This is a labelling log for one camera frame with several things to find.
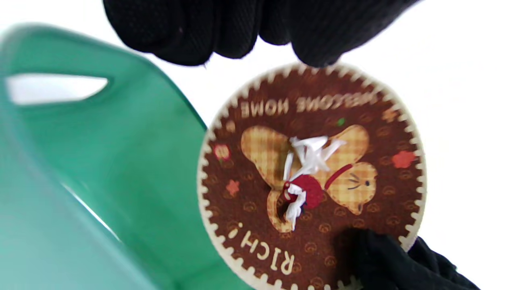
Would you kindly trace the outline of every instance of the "coaster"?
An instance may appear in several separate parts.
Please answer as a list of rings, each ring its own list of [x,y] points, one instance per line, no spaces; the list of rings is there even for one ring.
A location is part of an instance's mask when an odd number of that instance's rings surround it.
[[[215,248],[253,288],[361,289],[349,261],[356,230],[408,251],[425,182],[415,126],[390,89],[348,66],[290,65],[219,112],[198,193]]]

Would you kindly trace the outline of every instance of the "bear ear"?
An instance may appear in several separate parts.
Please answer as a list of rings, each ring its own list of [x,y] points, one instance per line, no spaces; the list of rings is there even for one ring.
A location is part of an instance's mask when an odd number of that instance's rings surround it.
[[[344,131],[331,137],[330,139],[346,142],[345,145],[340,146],[337,151],[331,155],[328,161],[328,165],[332,164],[332,158],[335,158],[336,155],[339,155],[339,168],[346,164],[356,163],[364,156],[365,152],[367,152],[367,147],[369,146],[369,134],[367,133],[367,130],[360,125],[352,125],[347,127]]]
[[[242,133],[240,147],[265,182],[275,190],[282,190],[283,169],[290,150],[288,138],[270,128],[253,126]],[[299,165],[293,164],[293,170],[297,170],[296,167]]]

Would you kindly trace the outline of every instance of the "knot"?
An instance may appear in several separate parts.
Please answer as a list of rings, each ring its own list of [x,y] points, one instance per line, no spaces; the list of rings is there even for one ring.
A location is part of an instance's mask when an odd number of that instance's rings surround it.
[[[330,168],[326,165],[326,161],[340,146],[346,144],[346,142],[342,140],[332,140],[326,148],[323,148],[328,142],[327,136],[303,140],[294,137],[290,139],[290,142],[301,162],[301,168],[294,175],[289,177],[292,163],[294,162],[294,153],[289,152],[283,171],[283,180],[285,181],[293,181],[303,174],[316,174],[319,170],[330,171]]]

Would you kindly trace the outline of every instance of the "white background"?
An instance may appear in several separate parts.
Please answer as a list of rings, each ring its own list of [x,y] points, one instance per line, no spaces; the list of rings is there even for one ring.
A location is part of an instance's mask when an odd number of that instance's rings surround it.
[[[45,22],[122,45],[101,1],[1,0],[0,30]],[[516,157],[516,4],[426,0],[342,61],[388,84],[422,136],[428,200],[420,236],[481,289],[513,287]],[[289,46],[258,41],[243,60],[213,56],[206,68],[150,57],[206,122],[243,83],[296,60]]]

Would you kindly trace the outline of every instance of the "orange flower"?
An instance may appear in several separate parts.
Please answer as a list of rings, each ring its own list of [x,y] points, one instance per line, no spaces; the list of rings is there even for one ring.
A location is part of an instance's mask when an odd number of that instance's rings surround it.
[[[229,148],[225,144],[216,145],[213,148],[213,152],[215,153],[215,156],[219,160],[228,160],[229,157],[231,157],[231,153],[229,151]]]
[[[226,190],[229,192],[229,194],[232,197],[235,197],[237,192],[240,191],[240,182],[234,181],[234,180],[230,180],[228,185],[226,185]]]
[[[392,157],[392,162],[396,168],[409,168],[415,159],[416,155],[414,152],[400,151]]]

